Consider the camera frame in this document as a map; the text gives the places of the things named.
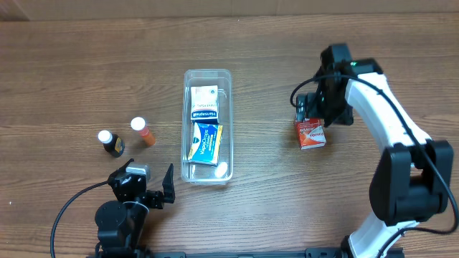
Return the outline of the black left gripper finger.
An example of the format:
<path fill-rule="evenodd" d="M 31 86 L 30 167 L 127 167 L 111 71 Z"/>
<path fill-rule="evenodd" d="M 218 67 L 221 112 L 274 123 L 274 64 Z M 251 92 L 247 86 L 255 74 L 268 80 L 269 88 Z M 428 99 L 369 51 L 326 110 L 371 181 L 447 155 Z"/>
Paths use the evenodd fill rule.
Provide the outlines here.
<path fill-rule="evenodd" d="M 163 182 L 163 195 L 164 203 L 173 204 L 175 202 L 175 189 L 174 189 L 174 165 L 171 163 L 164 176 Z"/>
<path fill-rule="evenodd" d="M 127 167 L 134 162 L 133 158 L 130 158 L 124 165 L 122 165 L 118 170 L 119 171 L 126 171 Z"/>

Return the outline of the red Panadol box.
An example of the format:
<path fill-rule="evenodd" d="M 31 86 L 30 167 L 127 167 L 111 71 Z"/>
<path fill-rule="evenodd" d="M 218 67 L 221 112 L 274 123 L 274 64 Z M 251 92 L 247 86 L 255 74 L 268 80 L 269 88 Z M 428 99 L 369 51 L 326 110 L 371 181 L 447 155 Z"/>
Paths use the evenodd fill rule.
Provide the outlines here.
<path fill-rule="evenodd" d="M 326 136 L 320 119 L 307 118 L 304 121 L 295 121 L 295 129 L 302 151 L 325 146 Z"/>

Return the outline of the blue yellow VapoDrops box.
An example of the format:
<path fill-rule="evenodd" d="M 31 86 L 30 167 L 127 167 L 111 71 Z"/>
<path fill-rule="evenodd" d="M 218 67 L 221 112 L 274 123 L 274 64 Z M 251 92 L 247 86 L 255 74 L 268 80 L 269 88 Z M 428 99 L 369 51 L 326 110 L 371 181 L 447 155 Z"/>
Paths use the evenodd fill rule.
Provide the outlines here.
<path fill-rule="evenodd" d="M 188 161 L 216 166 L 222 131 L 222 125 L 195 123 Z"/>

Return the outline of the white blue Hansaplast box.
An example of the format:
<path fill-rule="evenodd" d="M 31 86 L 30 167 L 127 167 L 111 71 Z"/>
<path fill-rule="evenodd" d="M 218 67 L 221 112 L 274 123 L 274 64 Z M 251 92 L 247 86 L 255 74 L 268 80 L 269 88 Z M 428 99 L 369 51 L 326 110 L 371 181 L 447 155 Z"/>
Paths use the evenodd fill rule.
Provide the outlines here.
<path fill-rule="evenodd" d="M 198 123 L 219 123 L 218 86 L 191 87 L 191 120 Z"/>

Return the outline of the clear plastic container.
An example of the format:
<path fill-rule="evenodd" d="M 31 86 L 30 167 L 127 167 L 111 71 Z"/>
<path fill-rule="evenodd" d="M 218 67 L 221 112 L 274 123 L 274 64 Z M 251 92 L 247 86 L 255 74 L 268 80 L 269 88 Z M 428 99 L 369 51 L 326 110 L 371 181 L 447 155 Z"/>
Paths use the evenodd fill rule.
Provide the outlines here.
<path fill-rule="evenodd" d="M 184 75 L 181 177 L 195 184 L 226 184 L 233 168 L 232 75 L 224 69 Z"/>

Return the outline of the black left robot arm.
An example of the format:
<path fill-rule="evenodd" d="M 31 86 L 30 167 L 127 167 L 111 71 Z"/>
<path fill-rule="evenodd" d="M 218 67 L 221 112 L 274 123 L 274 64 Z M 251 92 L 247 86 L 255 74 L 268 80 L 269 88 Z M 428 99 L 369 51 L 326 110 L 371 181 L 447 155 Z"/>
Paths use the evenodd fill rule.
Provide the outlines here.
<path fill-rule="evenodd" d="M 96 211 L 98 250 L 96 257 L 153 257 L 139 244 L 150 210 L 162 209 L 175 202 L 174 166 L 168 167 L 161 191 L 147 189 L 151 172 L 147 165 L 130 159 L 108 177 L 116 200 L 104 203 Z"/>

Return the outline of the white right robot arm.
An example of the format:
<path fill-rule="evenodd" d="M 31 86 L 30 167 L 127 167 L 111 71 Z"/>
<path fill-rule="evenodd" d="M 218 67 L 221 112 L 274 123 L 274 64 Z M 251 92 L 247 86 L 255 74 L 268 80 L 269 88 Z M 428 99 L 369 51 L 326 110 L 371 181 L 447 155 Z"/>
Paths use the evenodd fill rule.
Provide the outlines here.
<path fill-rule="evenodd" d="M 454 150 L 433 140 L 405 112 L 372 58 L 353 59 L 347 45 L 321 53 L 312 81 L 316 91 L 294 89 L 295 126 L 301 148 L 323 144 L 317 130 L 351 125 L 359 115 L 374 137 L 381 158 L 369 186 L 371 212 L 339 247 L 308 248 L 307 257 L 402 257 L 396 242 L 446 208 L 458 210 L 450 189 Z"/>

